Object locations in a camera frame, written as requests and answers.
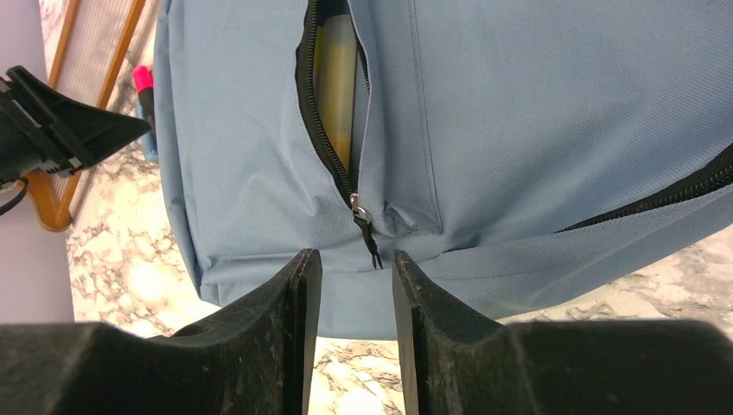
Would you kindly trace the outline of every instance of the metal zipper slider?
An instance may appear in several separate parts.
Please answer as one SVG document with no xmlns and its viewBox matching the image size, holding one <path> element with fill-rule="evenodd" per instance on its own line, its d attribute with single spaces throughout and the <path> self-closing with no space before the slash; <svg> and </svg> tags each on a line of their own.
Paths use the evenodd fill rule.
<svg viewBox="0 0 733 415">
<path fill-rule="evenodd" d="M 379 255 L 377 243 L 372 236 L 372 216 L 369 214 L 369 211 L 359 204 L 358 193 L 352 193 L 348 199 L 351 203 L 351 213 L 354 215 L 354 223 L 361 229 L 361 236 L 364 238 L 366 248 L 372 254 L 372 266 L 376 270 L 377 264 L 379 263 L 379 268 L 384 270 L 385 267 L 382 266 L 382 258 Z"/>
</svg>

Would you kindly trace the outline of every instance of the zipper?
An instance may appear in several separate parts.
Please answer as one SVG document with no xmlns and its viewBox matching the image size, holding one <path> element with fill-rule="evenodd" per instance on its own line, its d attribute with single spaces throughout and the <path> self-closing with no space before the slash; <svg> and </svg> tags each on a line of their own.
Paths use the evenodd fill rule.
<svg viewBox="0 0 733 415">
<path fill-rule="evenodd" d="M 590 227 L 599 223 L 620 219 L 632 214 L 640 214 L 654 209 L 670 206 L 682 201 L 690 201 L 733 184 L 733 144 L 717 155 L 702 169 L 673 183 L 661 191 L 641 200 L 619 207 L 616 210 L 599 214 L 566 227 L 559 232 Z"/>
<path fill-rule="evenodd" d="M 316 149 L 318 158 L 321 159 L 323 165 L 326 166 L 326 169 L 334 178 L 334 183 L 341 198 L 351 210 L 354 223 L 361 230 L 361 236 L 364 239 L 366 249 L 372 255 L 372 266 L 374 269 L 377 269 L 377 264 L 379 264 L 379 268 L 384 269 L 377 243 L 373 237 L 372 216 L 360 205 L 357 188 L 354 186 L 346 169 L 344 169 L 343 163 L 336 154 L 331 142 L 328 140 L 326 130 L 323 128 L 321 117 L 318 114 L 316 91 L 313 86 L 317 29 L 318 0 L 309 0 L 308 8 L 305 12 L 303 38 L 296 51 L 296 86 L 303 122 L 310 136 L 310 141 Z M 369 90 L 371 86 L 369 85 L 369 78 L 367 76 L 367 61 L 363 58 L 364 50 L 358 38 L 356 39 L 356 44 L 361 66 L 366 77 L 367 90 Z"/>
</svg>

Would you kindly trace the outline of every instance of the pink marker cap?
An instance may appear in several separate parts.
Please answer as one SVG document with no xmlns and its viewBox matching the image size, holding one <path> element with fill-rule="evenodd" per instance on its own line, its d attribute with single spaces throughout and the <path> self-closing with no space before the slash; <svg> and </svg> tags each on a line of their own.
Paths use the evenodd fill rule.
<svg viewBox="0 0 733 415">
<path fill-rule="evenodd" d="M 153 87 L 153 75 L 145 65 L 140 65 L 132 70 L 132 81 L 135 83 L 137 93 Z"/>
</svg>

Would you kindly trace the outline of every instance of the blue object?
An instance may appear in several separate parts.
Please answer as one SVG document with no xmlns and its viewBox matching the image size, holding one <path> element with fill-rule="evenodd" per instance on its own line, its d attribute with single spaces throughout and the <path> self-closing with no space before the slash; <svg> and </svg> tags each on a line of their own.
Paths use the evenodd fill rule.
<svg viewBox="0 0 733 415">
<path fill-rule="evenodd" d="M 135 100 L 135 115 L 140 119 L 145 119 L 143 115 L 143 106 L 140 105 L 138 99 Z M 153 136 L 150 132 L 146 132 L 144 136 L 140 137 L 140 142 L 143 144 L 143 156 L 145 160 L 149 162 L 158 161 L 158 148 L 156 142 L 153 141 Z"/>
<path fill-rule="evenodd" d="M 395 338 L 396 248 L 500 318 L 572 299 L 733 222 L 728 186 L 558 233 L 733 144 L 733 3 L 458 3 L 350 2 L 371 81 L 371 93 L 356 91 L 352 163 L 387 267 L 375 271 L 299 107 L 305 3 L 165 2 L 163 192 L 201 298 L 226 305 L 317 248 L 319 334 Z"/>
</svg>

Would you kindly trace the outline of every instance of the backpack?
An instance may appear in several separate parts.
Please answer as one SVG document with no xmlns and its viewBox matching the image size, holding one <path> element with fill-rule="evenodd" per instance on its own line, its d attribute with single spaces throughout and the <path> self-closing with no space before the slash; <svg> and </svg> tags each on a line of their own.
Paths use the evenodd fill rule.
<svg viewBox="0 0 733 415">
<path fill-rule="evenodd" d="M 203 300 L 316 248 L 319 335 L 393 339 L 396 249 L 496 319 L 733 222 L 733 3 L 351 0 L 349 170 L 314 115 L 318 3 L 162 6 L 163 194 Z"/>
</svg>

